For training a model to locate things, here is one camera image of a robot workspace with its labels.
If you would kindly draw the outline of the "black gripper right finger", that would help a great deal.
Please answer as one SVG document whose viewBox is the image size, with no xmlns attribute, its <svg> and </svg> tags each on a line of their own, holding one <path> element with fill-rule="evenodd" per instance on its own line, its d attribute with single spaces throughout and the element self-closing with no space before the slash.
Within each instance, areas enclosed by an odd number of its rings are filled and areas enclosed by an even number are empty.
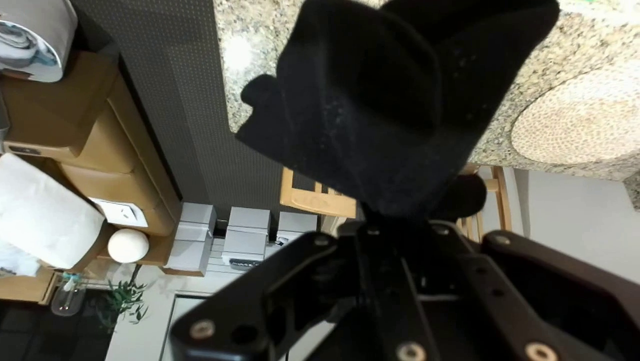
<svg viewBox="0 0 640 361">
<path fill-rule="evenodd" d="M 640 361 L 640 286 L 509 230 L 435 224 L 446 277 L 495 361 Z"/>
</svg>

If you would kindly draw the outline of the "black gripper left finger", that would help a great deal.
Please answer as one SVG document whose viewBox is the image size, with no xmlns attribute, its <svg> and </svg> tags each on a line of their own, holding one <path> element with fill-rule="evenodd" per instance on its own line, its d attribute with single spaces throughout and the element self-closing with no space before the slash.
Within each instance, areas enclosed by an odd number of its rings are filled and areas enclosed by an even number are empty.
<svg viewBox="0 0 640 361">
<path fill-rule="evenodd" d="M 279 361 L 314 327 L 333 329 L 305 361 L 375 361 L 364 314 L 363 234 L 306 233 L 171 327 L 177 361 Z"/>
</svg>

